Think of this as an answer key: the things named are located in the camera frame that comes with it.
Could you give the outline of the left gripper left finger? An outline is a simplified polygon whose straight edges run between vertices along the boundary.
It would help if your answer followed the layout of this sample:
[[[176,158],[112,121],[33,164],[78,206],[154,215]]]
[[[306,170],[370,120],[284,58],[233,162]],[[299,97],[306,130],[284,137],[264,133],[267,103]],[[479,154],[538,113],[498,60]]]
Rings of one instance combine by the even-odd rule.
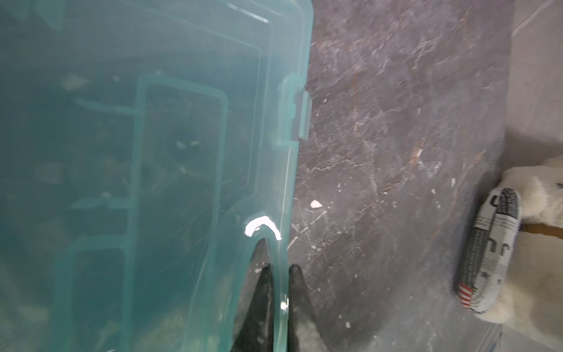
[[[260,273],[252,301],[231,351],[272,352],[274,350],[274,282],[271,266]]]

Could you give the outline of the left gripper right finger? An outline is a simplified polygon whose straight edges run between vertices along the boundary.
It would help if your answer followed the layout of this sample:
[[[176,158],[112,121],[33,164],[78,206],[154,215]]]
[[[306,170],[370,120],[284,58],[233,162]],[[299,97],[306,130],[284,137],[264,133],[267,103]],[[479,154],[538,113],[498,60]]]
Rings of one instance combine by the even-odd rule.
[[[289,268],[289,317],[287,350],[293,352],[328,352],[315,320],[308,286],[301,267]]]

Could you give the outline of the green transparent ruler set case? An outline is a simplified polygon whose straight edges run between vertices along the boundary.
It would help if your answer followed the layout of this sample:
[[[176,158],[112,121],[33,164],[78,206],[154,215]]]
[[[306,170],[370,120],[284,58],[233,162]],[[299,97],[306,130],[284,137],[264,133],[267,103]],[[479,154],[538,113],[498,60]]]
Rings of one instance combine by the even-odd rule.
[[[1,350],[287,351],[310,1],[1,3]]]

